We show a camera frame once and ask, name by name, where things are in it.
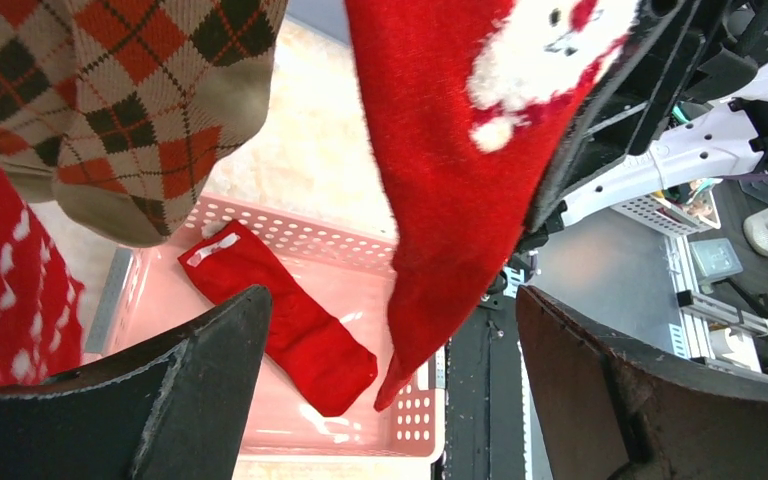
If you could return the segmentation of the red snowflake sock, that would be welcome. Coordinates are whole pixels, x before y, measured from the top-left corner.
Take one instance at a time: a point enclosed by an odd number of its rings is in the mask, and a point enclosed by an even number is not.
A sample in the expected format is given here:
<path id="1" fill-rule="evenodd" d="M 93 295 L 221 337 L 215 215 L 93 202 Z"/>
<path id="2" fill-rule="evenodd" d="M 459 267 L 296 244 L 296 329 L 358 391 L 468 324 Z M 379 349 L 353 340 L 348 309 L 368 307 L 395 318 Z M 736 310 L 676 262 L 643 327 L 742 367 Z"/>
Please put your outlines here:
<path id="1" fill-rule="evenodd" d="M 0 167 L 0 387 L 78 367 L 82 284 Z"/>

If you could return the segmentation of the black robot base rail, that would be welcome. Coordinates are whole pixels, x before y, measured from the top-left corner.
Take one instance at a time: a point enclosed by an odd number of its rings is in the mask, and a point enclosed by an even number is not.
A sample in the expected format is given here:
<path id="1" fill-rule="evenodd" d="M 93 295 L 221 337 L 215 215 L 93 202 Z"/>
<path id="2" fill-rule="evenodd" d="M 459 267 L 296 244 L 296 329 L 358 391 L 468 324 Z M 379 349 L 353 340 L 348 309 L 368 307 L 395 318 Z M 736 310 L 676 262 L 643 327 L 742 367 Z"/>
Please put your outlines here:
<path id="1" fill-rule="evenodd" d="M 439 479 L 525 479 L 528 408 L 515 297 L 527 269 L 506 266 L 446 348 Z"/>

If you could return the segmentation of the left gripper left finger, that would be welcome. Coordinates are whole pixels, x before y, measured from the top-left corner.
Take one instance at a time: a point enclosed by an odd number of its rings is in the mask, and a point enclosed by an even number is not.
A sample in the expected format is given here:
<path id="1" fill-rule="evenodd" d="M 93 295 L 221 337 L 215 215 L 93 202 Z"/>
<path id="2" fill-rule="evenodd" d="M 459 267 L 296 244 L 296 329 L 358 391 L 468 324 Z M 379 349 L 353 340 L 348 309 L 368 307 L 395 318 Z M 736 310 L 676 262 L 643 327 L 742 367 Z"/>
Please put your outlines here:
<path id="1" fill-rule="evenodd" d="M 253 286 L 38 385 L 0 388 L 0 479 L 229 479 L 272 299 Z"/>

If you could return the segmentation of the red santa sock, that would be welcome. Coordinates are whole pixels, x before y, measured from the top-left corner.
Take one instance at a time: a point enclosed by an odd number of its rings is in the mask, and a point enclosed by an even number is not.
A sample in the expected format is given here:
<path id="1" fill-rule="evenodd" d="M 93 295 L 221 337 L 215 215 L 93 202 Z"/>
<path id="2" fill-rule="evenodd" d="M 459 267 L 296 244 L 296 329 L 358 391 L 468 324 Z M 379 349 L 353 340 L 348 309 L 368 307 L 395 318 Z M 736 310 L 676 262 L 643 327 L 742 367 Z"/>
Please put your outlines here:
<path id="1" fill-rule="evenodd" d="M 512 253 L 635 1 L 349 1 L 356 71 L 397 224 L 382 411 Z"/>
<path id="2" fill-rule="evenodd" d="M 251 286 L 273 308 L 265 353 L 322 416 L 344 414 L 375 380 L 377 358 L 296 282 L 272 251 L 237 221 L 178 257 L 192 285 L 219 305 Z"/>

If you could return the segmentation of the argyle beige sock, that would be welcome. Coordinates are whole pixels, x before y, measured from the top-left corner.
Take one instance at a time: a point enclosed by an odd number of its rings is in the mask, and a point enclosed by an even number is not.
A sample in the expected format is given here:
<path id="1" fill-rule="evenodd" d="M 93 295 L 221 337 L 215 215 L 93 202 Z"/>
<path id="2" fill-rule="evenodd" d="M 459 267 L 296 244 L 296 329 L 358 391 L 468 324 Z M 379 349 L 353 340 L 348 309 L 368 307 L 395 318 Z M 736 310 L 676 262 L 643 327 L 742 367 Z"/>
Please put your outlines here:
<path id="1" fill-rule="evenodd" d="M 265 123 L 283 1 L 71 1 L 76 106 L 53 181 L 69 218 L 165 242 Z"/>
<path id="2" fill-rule="evenodd" d="M 0 1 L 0 166 L 29 202 L 53 198 L 76 72 L 65 2 Z"/>

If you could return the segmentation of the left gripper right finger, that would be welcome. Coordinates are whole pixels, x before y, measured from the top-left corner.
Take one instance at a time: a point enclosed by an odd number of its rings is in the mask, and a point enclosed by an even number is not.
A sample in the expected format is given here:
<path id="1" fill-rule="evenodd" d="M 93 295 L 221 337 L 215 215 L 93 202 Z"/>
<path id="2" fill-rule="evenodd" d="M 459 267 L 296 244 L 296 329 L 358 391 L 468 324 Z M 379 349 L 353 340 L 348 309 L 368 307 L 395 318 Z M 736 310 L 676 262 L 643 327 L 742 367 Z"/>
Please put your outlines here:
<path id="1" fill-rule="evenodd" d="M 557 479 L 768 479 L 768 383 L 600 324 L 535 287 L 516 319 Z"/>

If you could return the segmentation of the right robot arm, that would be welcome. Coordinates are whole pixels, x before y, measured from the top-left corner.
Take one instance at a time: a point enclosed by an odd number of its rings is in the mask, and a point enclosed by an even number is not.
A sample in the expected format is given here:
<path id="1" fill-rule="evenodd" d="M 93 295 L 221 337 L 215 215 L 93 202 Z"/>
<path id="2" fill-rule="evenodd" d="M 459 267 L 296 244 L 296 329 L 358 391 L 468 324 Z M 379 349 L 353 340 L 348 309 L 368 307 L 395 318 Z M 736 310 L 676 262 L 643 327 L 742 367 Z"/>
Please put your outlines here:
<path id="1" fill-rule="evenodd" d="M 586 67 L 517 252 L 604 208 L 768 169 L 768 1 L 517 2 L 485 50 L 505 107 L 531 121 Z"/>

